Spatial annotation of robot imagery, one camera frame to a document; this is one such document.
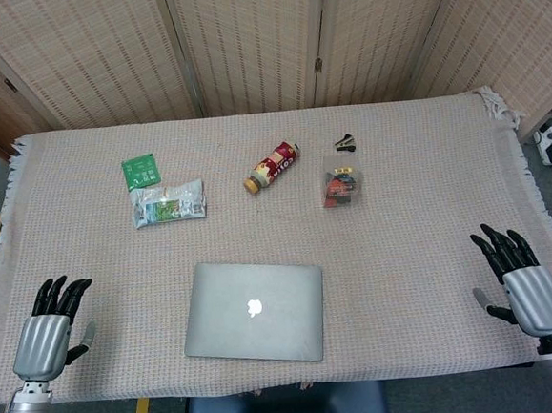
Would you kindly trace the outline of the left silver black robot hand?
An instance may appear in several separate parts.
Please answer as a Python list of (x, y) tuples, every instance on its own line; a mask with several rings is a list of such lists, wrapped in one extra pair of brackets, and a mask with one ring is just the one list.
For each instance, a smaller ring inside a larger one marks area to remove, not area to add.
[(91, 279), (47, 279), (39, 288), (31, 316), (26, 318), (13, 372), (24, 382), (52, 382), (66, 366), (85, 355), (95, 339), (96, 323), (90, 322), (83, 339), (70, 346), (71, 331)]

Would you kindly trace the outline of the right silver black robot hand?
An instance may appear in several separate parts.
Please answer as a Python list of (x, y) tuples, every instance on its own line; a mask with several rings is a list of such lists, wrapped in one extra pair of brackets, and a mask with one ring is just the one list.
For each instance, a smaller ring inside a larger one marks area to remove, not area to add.
[(519, 233), (509, 229), (503, 234), (485, 223), (480, 228), (484, 236), (472, 234), (471, 241), (480, 248), (508, 301), (506, 307), (495, 305), (475, 287), (472, 294), (480, 308), (494, 318), (519, 326), (533, 338), (552, 335), (550, 271), (540, 264)]

